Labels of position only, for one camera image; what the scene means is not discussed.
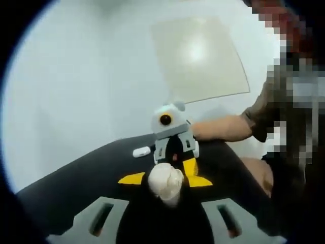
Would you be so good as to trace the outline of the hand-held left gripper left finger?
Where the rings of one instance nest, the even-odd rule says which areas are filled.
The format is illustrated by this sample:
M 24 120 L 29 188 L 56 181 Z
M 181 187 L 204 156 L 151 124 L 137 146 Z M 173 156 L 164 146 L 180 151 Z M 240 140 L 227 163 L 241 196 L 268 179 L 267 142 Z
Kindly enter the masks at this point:
M 129 200 L 99 197 L 78 213 L 70 229 L 51 234 L 50 243 L 153 243 L 161 202 L 162 172 L 141 175 L 141 187 Z

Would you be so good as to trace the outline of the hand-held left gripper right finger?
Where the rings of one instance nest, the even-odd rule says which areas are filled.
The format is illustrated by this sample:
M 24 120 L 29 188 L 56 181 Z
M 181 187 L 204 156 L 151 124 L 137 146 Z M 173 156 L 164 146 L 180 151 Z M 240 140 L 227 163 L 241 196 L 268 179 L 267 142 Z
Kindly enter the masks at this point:
M 268 198 L 200 176 L 162 178 L 163 243 L 285 243 Z

